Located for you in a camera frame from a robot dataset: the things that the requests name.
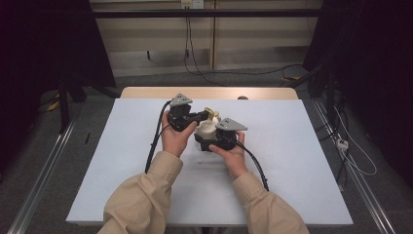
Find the power outlet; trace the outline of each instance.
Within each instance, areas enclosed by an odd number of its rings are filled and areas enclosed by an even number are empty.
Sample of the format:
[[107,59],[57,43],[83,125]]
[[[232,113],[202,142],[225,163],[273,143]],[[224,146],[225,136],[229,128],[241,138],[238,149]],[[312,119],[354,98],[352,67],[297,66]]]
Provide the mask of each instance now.
[[181,0],[182,9],[192,9],[192,0]]
[[338,138],[336,142],[337,148],[342,149],[343,151],[346,151],[349,148],[349,142]]
[[203,9],[204,8],[204,0],[193,0],[192,1],[192,9]]

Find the metal rail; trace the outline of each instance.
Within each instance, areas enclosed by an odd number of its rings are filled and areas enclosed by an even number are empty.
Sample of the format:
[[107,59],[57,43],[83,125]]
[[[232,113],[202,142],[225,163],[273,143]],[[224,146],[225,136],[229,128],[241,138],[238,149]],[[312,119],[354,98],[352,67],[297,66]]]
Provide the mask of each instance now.
[[[329,122],[327,120],[327,117],[325,116],[326,109],[324,105],[317,100],[313,99],[313,104],[316,108],[316,111],[319,113],[319,117],[323,124],[325,124],[327,131],[329,134],[333,133],[333,130],[331,126],[329,125]],[[335,140],[336,138],[331,135],[331,139],[333,141],[333,144],[335,145]],[[344,153],[340,151],[340,156],[344,160]],[[352,155],[349,154],[349,160],[352,160],[352,163],[356,164],[355,160],[353,159]],[[366,208],[369,210],[372,218],[376,222],[377,227],[380,230],[380,233],[383,234],[395,234],[395,229],[387,216],[385,210],[383,209],[382,205],[380,204],[379,200],[377,197],[374,195],[373,191],[371,190],[370,186],[368,185],[367,181],[365,180],[363,174],[359,172],[357,169],[352,167],[350,164],[346,163],[346,167],[348,169],[348,172],[350,176],[352,177],[356,188],[358,190],[358,193],[360,194],[362,200],[365,203]]]
[[52,177],[52,174],[58,163],[58,159],[63,152],[64,146],[70,138],[73,127],[80,115],[80,112],[81,108],[79,107],[79,109],[75,110],[74,116],[72,118],[72,121],[69,123],[69,126],[62,134],[58,135],[55,146],[53,147],[52,152],[49,154],[42,172],[37,177],[37,180],[31,188],[30,193],[21,206],[15,220],[13,221],[12,226],[7,232],[8,234],[23,234],[26,231],[31,218],[33,217],[36,208],[40,200],[42,199],[42,195],[49,183],[49,180]]
[[342,10],[322,9],[195,9],[195,10],[95,10],[93,12],[42,11],[40,15],[57,18],[90,17],[121,18],[317,18],[345,13]]

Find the metal frame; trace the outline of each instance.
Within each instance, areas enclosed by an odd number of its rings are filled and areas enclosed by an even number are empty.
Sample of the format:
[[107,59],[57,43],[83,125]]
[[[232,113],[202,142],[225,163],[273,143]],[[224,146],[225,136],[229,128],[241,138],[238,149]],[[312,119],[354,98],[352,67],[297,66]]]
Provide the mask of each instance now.
[[344,11],[322,9],[197,9],[197,10],[96,10],[88,12],[40,12],[54,17],[90,17],[97,19],[121,18],[317,18],[341,14]]
[[79,108],[75,110],[72,121],[69,123],[64,133],[58,135],[55,146],[53,147],[52,152],[49,154],[45,166],[43,166],[42,172],[37,177],[37,180],[31,188],[27,198],[24,200],[24,203],[21,206],[17,216],[15,217],[12,226],[7,232],[8,234],[25,233],[31,218],[33,217],[36,208],[39,205],[40,200],[42,199],[42,195],[46,189],[46,186],[48,185],[49,180],[52,177],[60,155],[63,152],[64,146],[66,145],[67,141],[70,138],[70,135],[72,134],[76,120],[82,110],[81,108],[82,106],[79,106]]

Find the hand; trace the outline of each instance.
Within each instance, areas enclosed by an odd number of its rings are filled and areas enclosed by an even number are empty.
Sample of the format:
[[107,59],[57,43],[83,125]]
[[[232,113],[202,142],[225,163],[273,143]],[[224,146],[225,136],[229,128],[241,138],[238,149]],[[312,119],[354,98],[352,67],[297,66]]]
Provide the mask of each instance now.
[[197,127],[197,122],[192,122],[184,131],[176,132],[168,122],[168,114],[169,111],[165,111],[164,115],[162,116],[162,147],[163,150],[175,155],[176,157],[180,157],[183,150],[186,148],[186,144],[188,142],[189,136],[194,133],[195,128]]
[[[236,131],[236,133],[238,135],[238,141],[244,144],[244,133],[240,131]],[[210,151],[219,154],[224,159],[225,165],[227,165],[233,179],[248,172],[244,160],[244,150],[239,146],[227,151],[212,144],[209,146],[209,149]]]

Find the black curtain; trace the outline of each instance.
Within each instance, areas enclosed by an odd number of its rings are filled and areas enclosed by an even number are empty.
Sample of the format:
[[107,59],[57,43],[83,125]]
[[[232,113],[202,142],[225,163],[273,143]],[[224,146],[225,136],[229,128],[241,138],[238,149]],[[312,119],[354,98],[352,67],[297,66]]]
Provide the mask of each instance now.
[[[413,2],[359,0],[353,6],[354,29],[332,61],[335,81],[389,164],[413,186]],[[337,36],[334,27],[343,22],[319,20],[308,69],[322,62]]]
[[19,150],[40,96],[57,90],[62,75],[115,86],[94,17],[58,12],[92,9],[89,0],[0,2],[0,169]]

